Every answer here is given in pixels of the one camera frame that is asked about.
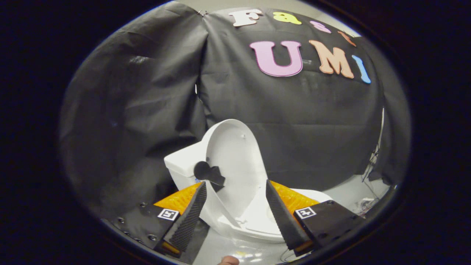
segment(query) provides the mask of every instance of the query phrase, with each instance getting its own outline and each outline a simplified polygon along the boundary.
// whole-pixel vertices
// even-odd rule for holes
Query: wrinkled fabric
[[[112,34],[77,70],[61,151],[76,192],[100,217],[176,191],[163,158],[206,130],[194,93],[206,37],[201,15],[171,2]]]
[[[363,47],[348,43],[337,29],[314,28],[309,17],[294,14],[301,25],[273,18],[278,9],[263,9],[257,23],[234,27],[233,8],[203,17],[208,40],[198,95],[208,127],[238,119],[253,131],[268,178],[290,188],[326,190],[353,174],[362,174],[378,142],[383,106],[382,84]],[[309,40],[330,51],[342,49],[355,78],[325,74]],[[301,43],[302,71],[290,77],[263,73],[249,45],[272,41],[279,65],[290,64],[282,41]],[[371,84],[361,81],[351,55],[362,58]]]

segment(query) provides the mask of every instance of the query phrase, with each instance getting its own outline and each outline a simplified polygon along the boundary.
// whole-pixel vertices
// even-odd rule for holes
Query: toilet lid
[[[215,231],[231,238],[283,242],[266,199],[268,179],[255,136],[244,123],[229,119],[212,126],[203,139],[165,158],[172,172],[193,178],[193,168],[205,160],[219,167],[224,188],[216,192],[207,183],[207,199],[200,217]],[[179,189],[185,188],[172,175]],[[331,199],[313,190],[301,194],[319,202]]]

